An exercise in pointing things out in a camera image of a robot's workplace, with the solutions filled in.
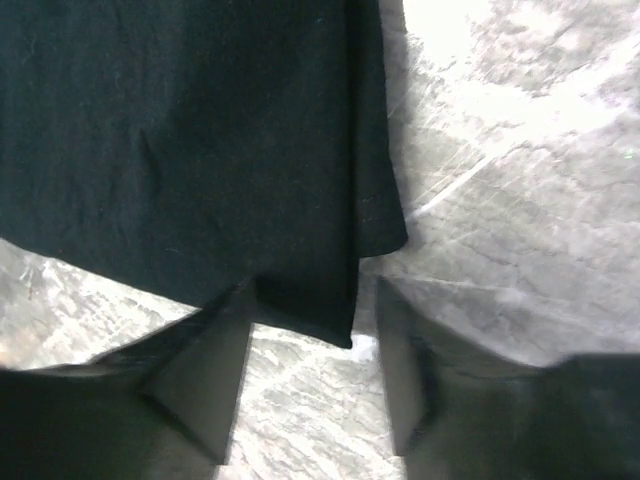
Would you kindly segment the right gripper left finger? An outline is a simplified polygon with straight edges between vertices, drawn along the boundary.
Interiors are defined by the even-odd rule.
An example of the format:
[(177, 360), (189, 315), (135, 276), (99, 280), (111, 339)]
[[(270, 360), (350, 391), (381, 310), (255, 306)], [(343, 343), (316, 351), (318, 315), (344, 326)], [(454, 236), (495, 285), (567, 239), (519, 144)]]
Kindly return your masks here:
[(213, 477), (228, 460), (254, 311), (245, 282), (86, 363), (3, 369), (2, 477)]

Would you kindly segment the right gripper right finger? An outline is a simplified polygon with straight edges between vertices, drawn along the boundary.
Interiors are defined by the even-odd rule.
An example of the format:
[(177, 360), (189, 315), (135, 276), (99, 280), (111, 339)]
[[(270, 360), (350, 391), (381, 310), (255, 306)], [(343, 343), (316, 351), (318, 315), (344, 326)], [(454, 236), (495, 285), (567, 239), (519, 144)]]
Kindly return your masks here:
[(635, 479), (639, 358), (580, 353), (537, 367), (429, 319), (376, 285), (395, 453), (411, 479)]

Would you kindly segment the black t shirt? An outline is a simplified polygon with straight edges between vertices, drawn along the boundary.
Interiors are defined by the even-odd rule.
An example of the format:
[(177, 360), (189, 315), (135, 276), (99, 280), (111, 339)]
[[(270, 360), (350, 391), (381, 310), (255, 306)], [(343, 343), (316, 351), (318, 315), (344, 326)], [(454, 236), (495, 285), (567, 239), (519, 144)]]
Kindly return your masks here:
[(407, 240), (385, 80), (375, 1), (5, 1), (1, 235), (347, 348)]

